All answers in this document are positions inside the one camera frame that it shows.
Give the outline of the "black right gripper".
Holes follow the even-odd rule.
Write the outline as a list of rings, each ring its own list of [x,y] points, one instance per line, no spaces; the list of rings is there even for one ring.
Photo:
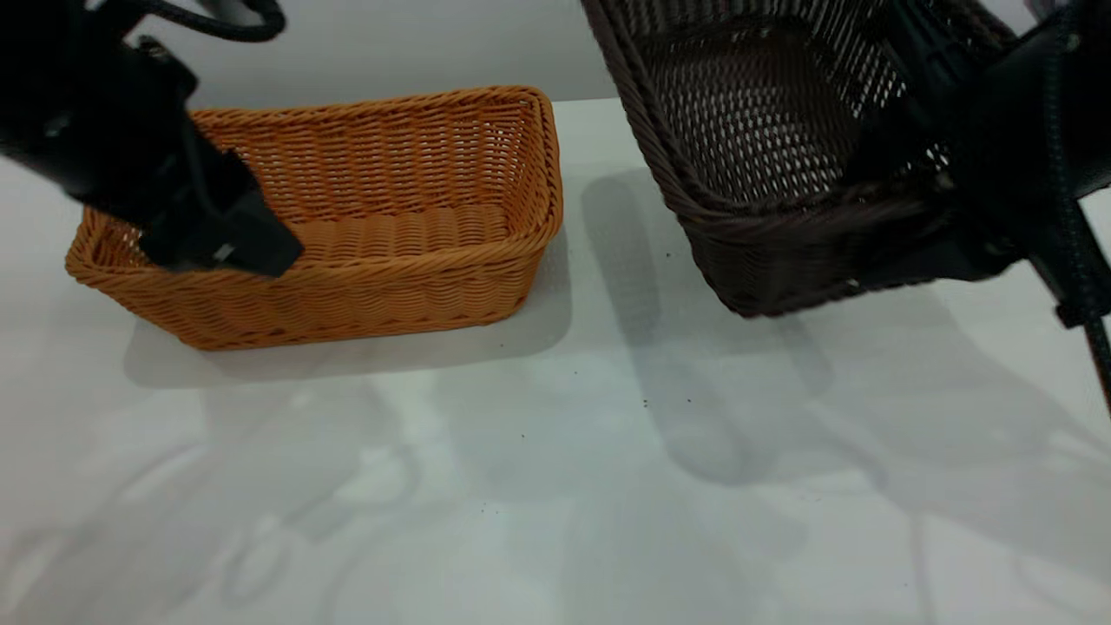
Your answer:
[[[1017,262],[1065,261],[1081,248],[1081,32],[1042,26],[977,74],[927,1],[885,4],[885,51],[905,92],[881,138],[897,162],[948,148],[967,205],[988,236],[884,236],[865,249],[857,290],[992,280]]]

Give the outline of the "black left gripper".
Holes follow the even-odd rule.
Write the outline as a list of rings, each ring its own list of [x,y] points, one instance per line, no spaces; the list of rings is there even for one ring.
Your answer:
[[[217,266],[280,278],[306,246],[267,205],[253,171],[233,151],[216,147],[178,109],[154,169],[129,183],[122,220],[144,234],[139,248],[172,273]]]

